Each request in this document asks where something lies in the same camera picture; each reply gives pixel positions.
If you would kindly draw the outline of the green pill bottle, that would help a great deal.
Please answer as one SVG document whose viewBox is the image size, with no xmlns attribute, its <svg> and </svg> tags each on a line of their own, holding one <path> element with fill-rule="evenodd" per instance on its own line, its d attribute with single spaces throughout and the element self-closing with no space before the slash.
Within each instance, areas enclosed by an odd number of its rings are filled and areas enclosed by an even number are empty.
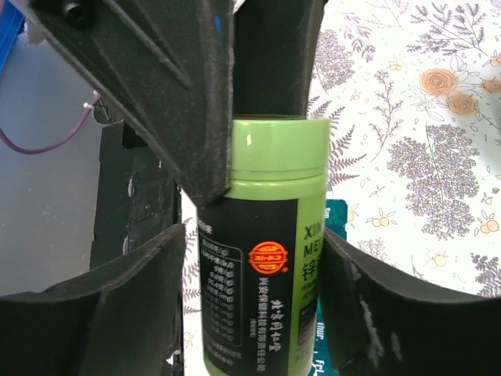
<svg viewBox="0 0 501 376">
<path fill-rule="evenodd" d="M 326 119 L 233 124 L 230 191 L 197 212 L 211 375 L 310 371 L 329 136 Z"/>
</svg>

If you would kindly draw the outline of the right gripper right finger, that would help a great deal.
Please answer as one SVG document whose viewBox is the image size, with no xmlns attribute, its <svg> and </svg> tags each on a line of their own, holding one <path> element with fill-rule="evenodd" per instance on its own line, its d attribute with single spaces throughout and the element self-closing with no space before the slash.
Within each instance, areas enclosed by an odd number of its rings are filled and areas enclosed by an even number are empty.
<svg viewBox="0 0 501 376">
<path fill-rule="evenodd" d="M 500 300 L 412 277 L 324 235 L 342 268 L 335 369 L 342 375 L 498 375 Z"/>
</svg>

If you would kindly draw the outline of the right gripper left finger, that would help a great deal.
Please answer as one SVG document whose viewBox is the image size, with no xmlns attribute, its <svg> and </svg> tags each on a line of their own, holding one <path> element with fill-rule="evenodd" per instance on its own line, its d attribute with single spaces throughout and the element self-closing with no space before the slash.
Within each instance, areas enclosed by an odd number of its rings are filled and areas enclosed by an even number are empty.
<svg viewBox="0 0 501 376">
<path fill-rule="evenodd" d="M 78 277 L 1 299 L 4 375 L 162 375 L 178 344 L 185 229 Z"/>
</svg>

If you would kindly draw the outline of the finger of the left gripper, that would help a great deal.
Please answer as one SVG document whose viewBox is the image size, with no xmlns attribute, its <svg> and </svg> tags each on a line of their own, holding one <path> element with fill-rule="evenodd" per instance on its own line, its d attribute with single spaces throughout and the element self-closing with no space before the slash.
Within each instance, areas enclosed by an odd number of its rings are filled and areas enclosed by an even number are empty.
<svg viewBox="0 0 501 376">
<path fill-rule="evenodd" d="M 229 190 L 231 1 L 32 1 L 59 54 L 108 99 L 192 202 Z"/>
<path fill-rule="evenodd" d="M 306 116 L 325 5 L 323 0 L 241 5 L 235 14 L 235 116 Z"/>
</svg>

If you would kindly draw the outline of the teal weekly pill organizer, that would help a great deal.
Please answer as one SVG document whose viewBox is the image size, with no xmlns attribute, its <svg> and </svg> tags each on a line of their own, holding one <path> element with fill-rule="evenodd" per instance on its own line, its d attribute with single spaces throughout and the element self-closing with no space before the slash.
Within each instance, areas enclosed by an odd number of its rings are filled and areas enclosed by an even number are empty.
<svg viewBox="0 0 501 376">
<path fill-rule="evenodd" d="M 324 215 L 325 227 L 347 240 L 346 225 L 348 222 L 348 205 L 344 200 L 326 199 Z M 321 291 L 316 310 L 315 344 L 309 375 L 339 375 L 331 359 L 330 346 L 334 344 L 335 319 L 337 318 L 337 303 L 341 297 L 338 284 L 342 281 L 339 266 L 333 263 L 333 250 L 325 249 L 320 263 L 322 267 Z"/>
</svg>

